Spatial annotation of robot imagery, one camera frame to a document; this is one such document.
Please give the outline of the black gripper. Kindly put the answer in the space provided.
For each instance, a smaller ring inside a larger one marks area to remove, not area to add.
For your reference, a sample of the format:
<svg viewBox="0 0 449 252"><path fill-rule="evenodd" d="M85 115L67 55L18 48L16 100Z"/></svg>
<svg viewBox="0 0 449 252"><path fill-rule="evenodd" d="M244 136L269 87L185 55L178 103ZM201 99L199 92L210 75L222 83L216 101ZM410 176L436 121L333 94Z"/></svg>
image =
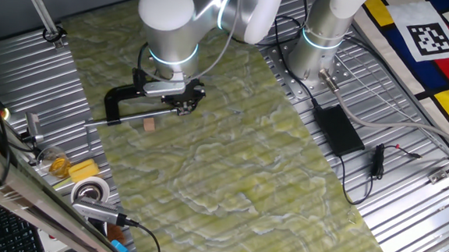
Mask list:
<svg viewBox="0 0 449 252"><path fill-rule="evenodd" d="M174 104L174 105L184 105L177 107L177 113L182 115L189 115L193 111L193 105L196 105L205 97L206 90L204 89L204 84L199 80L192 80L188 85L186 85L186 90L182 94L177 95L167 95L161 99L162 103Z"/></svg>

